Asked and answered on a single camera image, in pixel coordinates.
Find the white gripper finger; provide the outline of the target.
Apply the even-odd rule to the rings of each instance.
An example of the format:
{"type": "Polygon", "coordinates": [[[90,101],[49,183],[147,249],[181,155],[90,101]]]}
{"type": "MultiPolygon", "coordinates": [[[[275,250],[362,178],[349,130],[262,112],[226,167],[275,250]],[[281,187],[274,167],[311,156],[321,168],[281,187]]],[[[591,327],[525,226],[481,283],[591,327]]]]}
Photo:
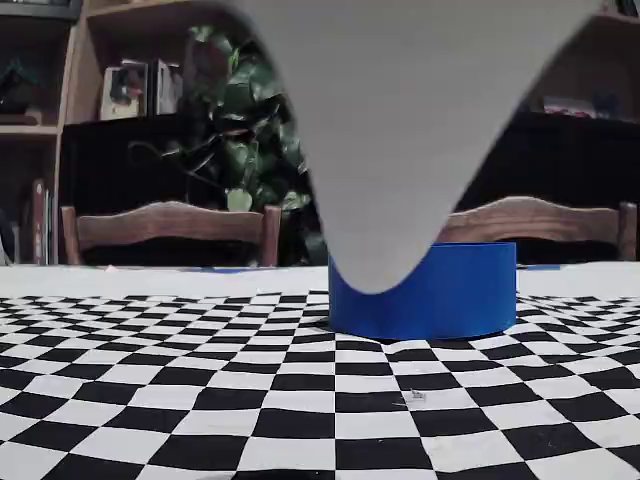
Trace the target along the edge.
{"type": "Polygon", "coordinates": [[[595,1],[234,1],[293,105],[353,288],[403,281],[595,1]]]}

